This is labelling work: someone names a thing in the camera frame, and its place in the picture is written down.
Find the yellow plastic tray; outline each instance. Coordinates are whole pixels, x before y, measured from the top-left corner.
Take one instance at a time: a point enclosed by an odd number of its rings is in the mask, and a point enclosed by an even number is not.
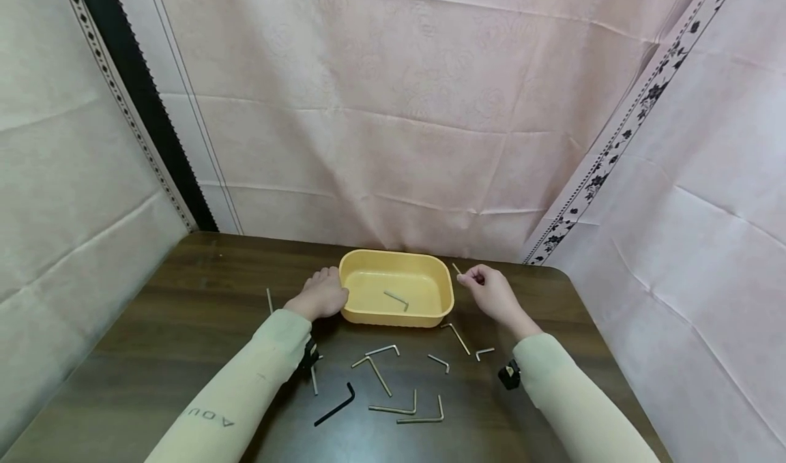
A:
[[[341,314],[352,323],[429,328],[453,309],[450,272],[433,256],[354,250],[341,259],[339,276],[349,289]],[[407,311],[385,291],[407,301]]]

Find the dark wooden tabletop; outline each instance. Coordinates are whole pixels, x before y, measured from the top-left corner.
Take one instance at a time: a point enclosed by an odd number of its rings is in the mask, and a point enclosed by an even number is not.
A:
[[[350,249],[294,241],[198,233],[187,236],[128,304],[98,345],[16,441],[2,462],[143,462],[166,429],[275,308],[295,296],[312,272],[338,265]],[[444,258],[465,270],[475,261]],[[552,333],[586,374],[619,406],[667,460],[660,439],[632,394],[569,279],[548,267],[489,263],[508,277],[523,307]],[[456,287],[450,329],[354,325],[340,315],[318,320],[312,335],[325,356],[317,364],[319,396],[310,377],[281,387],[244,462],[563,462],[562,444],[519,387],[506,391],[497,371],[511,358],[512,339]],[[383,391],[371,366],[350,365],[368,350],[397,344],[375,361],[393,392]],[[434,354],[450,364],[427,359]],[[314,421],[347,397],[345,410]],[[368,405],[410,408],[445,421],[397,425],[401,416]]]

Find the floral border pattern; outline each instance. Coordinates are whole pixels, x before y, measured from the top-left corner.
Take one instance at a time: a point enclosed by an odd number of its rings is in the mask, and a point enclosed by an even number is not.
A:
[[[543,265],[552,255],[560,242],[573,229],[581,215],[589,208],[598,191],[606,182],[607,177],[614,169],[620,155],[625,152],[631,139],[636,136],[641,124],[651,113],[652,108],[666,90],[674,75],[686,60],[693,46],[707,25],[714,18],[715,13],[723,6],[725,0],[699,0],[688,20],[677,35],[676,40],[667,50],[663,58],[652,70],[650,78],[643,84],[635,101],[622,116],[622,121],[616,131],[609,138],[609,142],[600,152],[598,159],[590,167],[588,174],[580,180],[579,185],[568,197],[568,200],[559,210],[557,218],[543,232],[536,244],[527,253],[522,263],[526,265]]]
[[[93,23],[93,18],[90,16],[89,10],[84,5],[84,1],[68,0],[68,2],[71,3],[74,15],[76,15],[79,26],[82,28],[82,33],[93,54],[93,59],[96,61],[96,64],[98,64],[98,68],[104,76],[104,81],[106,81],[107,86],[109,86],[109,89],[112,91],[120,111],[123,112],[123,116],[126,118],[126,122],[128,122],[131,132],[134,133],[136,142],[139,143],[140,148],[143,150],[145,158],[150,164],[150,168],[155,172],[158,183],[166,192],[167,198],[169,198],[172,206],[175,207],[177,214],[180,216],[183,224],[186,225],[188,232],[192,233],[196,231],[196,222],[193,221],[193,217],[190,211],[188,211],[188,208],[186,208],[185,203],[181,201],[182,197],[180,193],[176,190],[172,190],[174,184],[169,181],[169,173],[162,170],[159,165],[158,153],[154,153],[155,146],[150,141],[149,134],[140,129],[139,123],[137,123],[134,118],[134,113],[129,110],[130,103],[126,101],[125,91],[120,89],[123,81],[119,79],[119,76],[116,76],[114,65],[112,65],[111,61],[108,59],[108,54],[104,49],[104,43],[100,39],[100,34]]]

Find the arm sleeve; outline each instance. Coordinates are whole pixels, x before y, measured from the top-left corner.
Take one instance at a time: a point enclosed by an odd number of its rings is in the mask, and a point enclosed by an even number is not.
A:
[[[237,463],[279,387],[303,359],[309,320],[275,311],[199,392],[145,460]]]
[[[513,349],[524,389],[575,462],[657,462],[634,426],[574,363],[557,339],[539,333]]]

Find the white fabric panel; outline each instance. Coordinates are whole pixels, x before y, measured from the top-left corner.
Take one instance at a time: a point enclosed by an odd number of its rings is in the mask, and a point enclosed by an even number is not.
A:
[[[68,0],[0,0],[0,453],[185,235]]]
[[[222,230],[515,260],[688,1],[123,4]]]
[[[786,461],[784,22],[726,0],[547,261],[676,461]]]

